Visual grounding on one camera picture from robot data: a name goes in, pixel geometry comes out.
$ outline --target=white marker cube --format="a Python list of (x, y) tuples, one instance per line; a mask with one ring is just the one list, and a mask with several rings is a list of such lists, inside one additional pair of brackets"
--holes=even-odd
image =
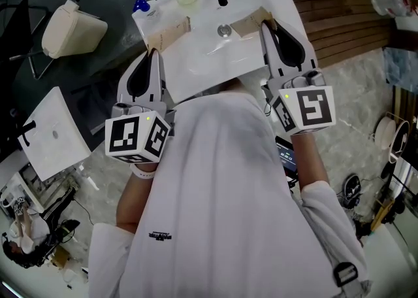
[(170, 126), (156, 111), (106, 120), (106, 155), (126, 163), (159, 162)]
[(282, 134), (314, 132), (336, 123), (331, 86), (280, 89), (270, 105), (278, 115)]

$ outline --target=brown paper towel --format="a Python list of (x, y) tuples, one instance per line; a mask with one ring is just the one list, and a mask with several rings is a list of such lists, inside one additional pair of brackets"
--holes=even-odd
[(240, 35), (240, 37), (243, 37), (247, 34), (260, 30), (263, 20), (267, 20), (271, 25), (271, 28), (277, 30), (277, 25), (273, 19), (272, 13), (267, 12), (267, 10), (263, 7), (260, 7), (258, 10), (249, 14), (245, 18), (232, 23), (231, 27)]
[(183, 34), (190, 31), (190, 18), (185, 17), (179, 24), (149, 35), (147, 37), (148, 51), (152, 50), (152, 48), (155, 48), (159, 52), (162, 52), (177, 39), (179, 39)]

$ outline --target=blue bottle cap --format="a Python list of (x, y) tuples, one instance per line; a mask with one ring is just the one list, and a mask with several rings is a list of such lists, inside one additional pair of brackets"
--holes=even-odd
[(150, 5), (146, 2), (146, 0), (136, 0), (132, 12), (136, 12), (138, 10), (141, 10), (142, 12), (147, 12), (149, 9)]

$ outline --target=white bracelet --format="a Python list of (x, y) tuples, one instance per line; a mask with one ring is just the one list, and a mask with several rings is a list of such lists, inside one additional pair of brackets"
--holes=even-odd
[(129, 168), (131, 168), (132, 172), (135, 174), (136, 177), (141, 178), (143, 180), (150, 180), (151, 178), (154, 178), (155, 171), (152, 171), (150, 173), (146, 173), (145, 171), (142, 171), (135, 165), (134, 163), (129, 165)]

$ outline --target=strap buckle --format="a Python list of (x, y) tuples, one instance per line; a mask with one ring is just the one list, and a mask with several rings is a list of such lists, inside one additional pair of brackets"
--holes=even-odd
[(359, 277), (359, 272), (354, 264), (342, 262), (334, 269), (334, 278), (339, 288), (352, 282)]

